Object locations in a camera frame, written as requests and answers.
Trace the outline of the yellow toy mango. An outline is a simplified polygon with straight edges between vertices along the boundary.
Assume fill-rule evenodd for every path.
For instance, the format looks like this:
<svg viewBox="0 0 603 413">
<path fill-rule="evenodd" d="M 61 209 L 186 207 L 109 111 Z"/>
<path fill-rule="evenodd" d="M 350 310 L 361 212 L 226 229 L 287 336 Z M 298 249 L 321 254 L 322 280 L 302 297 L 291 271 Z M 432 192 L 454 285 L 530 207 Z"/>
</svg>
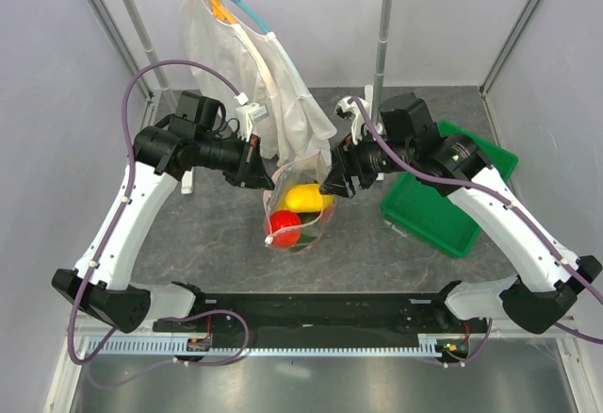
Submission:
<svg viewBox="0 0 603 413">
<path fill-rule="evenodd" d="M 319 184 L 300 184 L 288 191 L 286 202 L 295 213 L 321 212 L 334 203 L 333 195 L 323 195 Z"/>
</svg>

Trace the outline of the dark green toy avocado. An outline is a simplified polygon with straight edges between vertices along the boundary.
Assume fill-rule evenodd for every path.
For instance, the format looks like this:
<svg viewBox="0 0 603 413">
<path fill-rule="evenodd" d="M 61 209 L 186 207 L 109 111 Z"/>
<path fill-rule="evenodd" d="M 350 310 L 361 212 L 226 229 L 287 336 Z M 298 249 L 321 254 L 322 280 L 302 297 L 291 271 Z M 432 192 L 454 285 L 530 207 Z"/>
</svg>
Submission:
<svg viewBox="0 0 603 413">
<path fill-rule="evenodd" d="M 290 248 L 292 253 L 298 253 L 312 246 L 322 233 L 322 212 L 299 213 L 302 227 L 297 242 Z"/>
</svg>

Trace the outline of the clear zip top bag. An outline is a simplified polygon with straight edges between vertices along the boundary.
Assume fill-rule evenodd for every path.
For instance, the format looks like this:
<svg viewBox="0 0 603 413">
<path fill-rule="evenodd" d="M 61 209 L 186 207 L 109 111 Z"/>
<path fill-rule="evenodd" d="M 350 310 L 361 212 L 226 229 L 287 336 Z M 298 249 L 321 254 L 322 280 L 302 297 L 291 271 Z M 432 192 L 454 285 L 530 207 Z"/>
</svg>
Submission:
<svg viewBox="0 0 603 413">
<path fill-rule="evenodd" d="M 322 153 L 277 169 L 272 177 L 274 189 L 263 196 L 267 247 L 301 253 L 318 243 L 335 209 L 335 197 L 320 192 L 328 171 Z"/>
</svg>

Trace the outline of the red toy tomato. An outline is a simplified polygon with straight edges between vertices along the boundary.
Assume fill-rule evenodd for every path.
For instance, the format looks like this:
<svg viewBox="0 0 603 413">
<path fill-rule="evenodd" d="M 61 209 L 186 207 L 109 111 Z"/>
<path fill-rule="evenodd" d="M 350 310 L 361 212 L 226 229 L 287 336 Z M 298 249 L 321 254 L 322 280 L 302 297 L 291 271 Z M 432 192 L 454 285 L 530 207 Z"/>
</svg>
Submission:
<svg viewBox="0 0 603 413">
<path fill-rule="evenodd" d="M 302 225 L 301 217 L 289 210 L 278 210 L 269 216 L 268 245 L 277 248 L 292 248 L 300 237 Z"/>
</svg>

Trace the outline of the yellow toy banana bunch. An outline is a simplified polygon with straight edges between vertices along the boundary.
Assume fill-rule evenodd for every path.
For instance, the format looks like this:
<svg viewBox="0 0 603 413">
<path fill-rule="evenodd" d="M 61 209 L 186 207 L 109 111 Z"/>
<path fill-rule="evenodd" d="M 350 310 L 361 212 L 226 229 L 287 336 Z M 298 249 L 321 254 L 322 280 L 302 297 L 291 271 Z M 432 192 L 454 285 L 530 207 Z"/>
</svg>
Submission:
<svg viewBox="0 0 603 413">
<path fill-rule="evenodd" d="M 290 208 L 288 207 L 287 202 L 286 202 L 287 196 L 288 196 L 288 191 L 279 196 L 279 199 L 274 208 L 275 211 L 290 210 Z"/>
</svg>

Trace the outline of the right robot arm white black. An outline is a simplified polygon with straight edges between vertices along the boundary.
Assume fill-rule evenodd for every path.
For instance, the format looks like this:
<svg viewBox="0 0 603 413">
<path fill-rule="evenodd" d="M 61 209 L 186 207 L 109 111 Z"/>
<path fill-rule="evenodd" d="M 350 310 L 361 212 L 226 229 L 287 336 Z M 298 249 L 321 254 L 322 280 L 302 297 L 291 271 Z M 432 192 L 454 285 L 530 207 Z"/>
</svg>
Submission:
<svg viewBox="0 0 603 413">
<path fill-rule="evenodd" d="M 602 264 L 566 248 L 509 191 L 498 169 L 474 139 L 444 136 L 424 100 L 412 93 L 383 103 L 377 128 L 365 100 L 341 99 L 336 114 L 351 121 L 349 135 L 331 150 L 321 182 L 324 194 L 351 198 L 381 173 L 405 172 L 468 215 L 513 264 L 514 276 L 482 283 L 451 282 L 432 307 L 433 324 L 453 331 L 464 321 L 508 318 L 542 334 L 558 325 L 587 290 L 602 298 L 594 281 Z"/>
</svg>

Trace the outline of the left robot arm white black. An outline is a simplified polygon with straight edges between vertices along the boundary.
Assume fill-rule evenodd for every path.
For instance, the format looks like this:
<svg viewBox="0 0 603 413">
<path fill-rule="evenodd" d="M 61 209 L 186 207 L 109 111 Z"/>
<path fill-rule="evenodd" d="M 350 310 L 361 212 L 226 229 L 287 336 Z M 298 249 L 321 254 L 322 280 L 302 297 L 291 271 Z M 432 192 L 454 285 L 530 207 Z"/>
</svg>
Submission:
<svg viewBox="0 0 603 413">
<path fill-rule="evenodd" d="M 134 159 L 125 169 L 118 195 L 89 249 L 71 270 L 59 269 L 52 285 L 74 307 L 123 332 L 146 320 L 174 320 L 187 331 L 204 326 L 199 291 L 184 283 L 135 286 L 132 271 L 140 247 L 166 199 L 186 172 L 201 167 L 221 172 L 235 187 L 273 190 L 260 156 L 254 125 L 268 118 L 265 107 L 238 107 L 239 130 L 223 137 L 214 127 L 224 105 L 185 92 L 177 111 L 138 132 Z"/>
</svg>

